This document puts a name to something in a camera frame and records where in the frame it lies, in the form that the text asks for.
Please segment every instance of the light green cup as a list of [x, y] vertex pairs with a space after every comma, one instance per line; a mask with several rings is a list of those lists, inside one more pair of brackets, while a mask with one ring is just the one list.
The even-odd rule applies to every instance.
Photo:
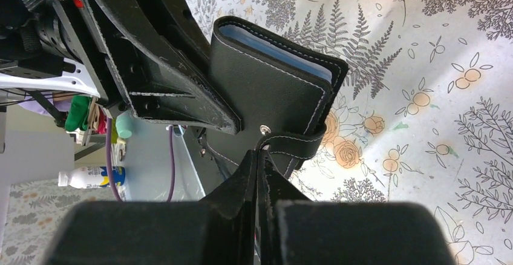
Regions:
[[132, 115], [130, 115], [129, 111], [125, 111], [116, 118], [116, 130], [118, 136], [123, 139], [128, 139], [132, 136]]

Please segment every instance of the screw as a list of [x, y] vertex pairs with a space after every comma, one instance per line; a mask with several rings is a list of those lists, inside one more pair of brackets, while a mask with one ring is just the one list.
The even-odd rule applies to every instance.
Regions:
[[145, 109], [147, 111], [155, 111], [158, 108], [160, 108], [160, 105], [158, 104], [158, 102], [147, 102], [147, 103], [145, 103]]
[[130, 72], [131, 72], [131, 73], [136, 73], [137, 71], [139, 71], [139, 65], [137, 65], [137, 64], [131, 64], [131, 65], [130, 65]]
[[126, 104], [125, 103], [120, 103], [119, 106], [117, 106], [117, 109], [120, 111], [120, 112], [124, 112], [126, 111]]
[[266, 126], [266, 125], [261, 125], [260, 126], [260, 133], [262, 133], [262, 135], [265, 136], [267, 134], [270, 134], [271, 132], [272, 131], [271, 131], [271, 129], [268, 126]]

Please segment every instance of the bottle label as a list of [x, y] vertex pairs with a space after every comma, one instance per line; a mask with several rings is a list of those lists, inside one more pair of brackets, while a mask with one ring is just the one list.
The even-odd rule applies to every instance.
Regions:
[[[107, 176], [107, 167], [100, 166], [100, 167], [85, 167], [83, 168], [87, 171], [87, 174], [90, 175], [90, 177], [94, 177], [95, 179], [98, 179], [98, 182], [96, 183], [88, 183], [86, 188], [106, 188], [109, 186], [109, 177]], [[116, 186], [123, 185], [125, 183], [125, 169], [120, 166], [114, 166], [113, 167], [113, 173], [114, 173], [114, 182], [116, 183]]]

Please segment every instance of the small container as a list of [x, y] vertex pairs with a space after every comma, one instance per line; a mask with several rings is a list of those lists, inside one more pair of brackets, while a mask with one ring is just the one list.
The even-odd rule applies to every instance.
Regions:
[[[125, 168], [114, 166], [114, 181], [116, 186], [125, 184]], [[81, 167], [73, 171], [59, 172], [59, 186], [72, 186], [74, 188], [105, 188], [109, 186], [107, 167]]]
[[116, 118], [116, 131], [117, 135], [123, 139], [128, 139], [132, 136], [132, 115], [130, 115], [129, 111], [125, 111]]

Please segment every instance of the white plastic part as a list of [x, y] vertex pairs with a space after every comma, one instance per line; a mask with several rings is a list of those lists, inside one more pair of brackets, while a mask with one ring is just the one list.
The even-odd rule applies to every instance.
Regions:
[[73, 132], [68, 132], [68, 134], [75, 134], [75, 143], [80, 146], [87, 146], [89, 144], [89, 139], [91, 137], [91, 129], [87, 129], [86, 131], [81, 131], [79, 128]]
[[70, 173], [67, 171], [59, 172], [59, 178], [57, 180], [58, 186], [68, 186], [70, 185]]
[[82, 64], [65, 59], [75, 64], [74, 73], [63, 71], [61, 77], [49, 79], [24, 79], [16, 76], [0, 74], [0, 88], [34, 88], [39, 90], [73, 91], [76, 93], [90, 94], [99, 97], [98, 89], [91, 76]]

